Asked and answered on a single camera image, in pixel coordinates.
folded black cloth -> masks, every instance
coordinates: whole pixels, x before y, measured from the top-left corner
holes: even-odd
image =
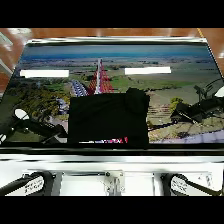
[[[135,88],[126,93],[71,98],[68,143],[128,137],[132,146],[148,145],[149,101],[144,91]]]

